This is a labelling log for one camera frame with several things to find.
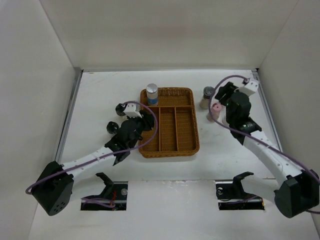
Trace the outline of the black-top grinder jar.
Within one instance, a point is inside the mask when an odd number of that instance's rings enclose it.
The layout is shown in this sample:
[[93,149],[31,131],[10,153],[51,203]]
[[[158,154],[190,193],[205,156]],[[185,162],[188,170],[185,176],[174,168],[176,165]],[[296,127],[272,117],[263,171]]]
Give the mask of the black-top grinder jar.
[[200,108],[208,109],[210,97],[214,94],[214,88],[212,86],[206,86],[203,89],[203,95],[199,103]]

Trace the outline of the pink-lid spice jar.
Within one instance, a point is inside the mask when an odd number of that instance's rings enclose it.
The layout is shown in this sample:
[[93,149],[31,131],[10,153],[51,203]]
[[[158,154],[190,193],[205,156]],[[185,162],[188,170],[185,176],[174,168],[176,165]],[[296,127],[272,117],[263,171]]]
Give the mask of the pink-lid spice jar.
[[209,122],[217,121],[220,117],[220,112],[222,110],[222,105],[219,103],[214,103],[210,108],[211,113],[208,112],[206,118]]

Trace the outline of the small black-cap glass jar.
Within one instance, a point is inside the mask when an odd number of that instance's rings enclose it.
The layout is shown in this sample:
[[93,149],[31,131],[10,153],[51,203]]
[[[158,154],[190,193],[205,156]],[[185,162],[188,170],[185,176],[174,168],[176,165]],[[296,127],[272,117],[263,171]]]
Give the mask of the small black-cap glass jar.
[[127,103],[119,103],[116,107],[115,107],[115,112],[118,116],[123,117],[126,116],[125,110],[127,107]]

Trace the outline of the blue-label silver-cap bottle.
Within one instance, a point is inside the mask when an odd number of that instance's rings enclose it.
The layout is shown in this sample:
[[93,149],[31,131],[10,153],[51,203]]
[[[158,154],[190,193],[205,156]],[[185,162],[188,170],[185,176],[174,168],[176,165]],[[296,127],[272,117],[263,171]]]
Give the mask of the blue-label silver-cap bottle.
[[150,83],[146,86],[147,103],[149,106],[157,106],[159,103],[158,86]]

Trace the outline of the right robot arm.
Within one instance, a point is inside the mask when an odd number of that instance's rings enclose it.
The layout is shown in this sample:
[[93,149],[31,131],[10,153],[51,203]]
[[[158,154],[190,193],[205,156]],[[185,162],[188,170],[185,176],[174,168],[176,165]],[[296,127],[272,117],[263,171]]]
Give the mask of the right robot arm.
[[238,198],[256,195],[276,205],[292,218],[320,204],[320,179],[296,160],[273,147],[262,128],[250,117],[251,103],[244,87],[232,82],[219,88],[215,99],[225,106],[226,128],[272,173],[274,180],[244,172],[233,178],[232,192]]

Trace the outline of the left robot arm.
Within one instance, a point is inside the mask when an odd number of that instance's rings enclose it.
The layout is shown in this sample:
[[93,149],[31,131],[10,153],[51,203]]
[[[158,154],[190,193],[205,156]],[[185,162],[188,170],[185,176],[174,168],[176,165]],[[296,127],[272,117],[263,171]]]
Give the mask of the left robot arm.
[[[29,193],[47,215],[57,215],[74,198],[80,198],[83,205],[94,204],[104,209],[118,206],[114,182],[103,173],[103,169],[119,164],[132,150],[138,149],[137,142],[143,140],[143,132],[158,129],[157,117],[150,109],[139,110],[135,114],[135,117],[128,116],[122,124],[110,121],[106,130],[112,138],[100,149],[70,162],[60,164],[52,161],[46,165],[37,181],[30,186]],[[76,185],[93,176],[102,180],[95,187],[96,194],[77,194]]]

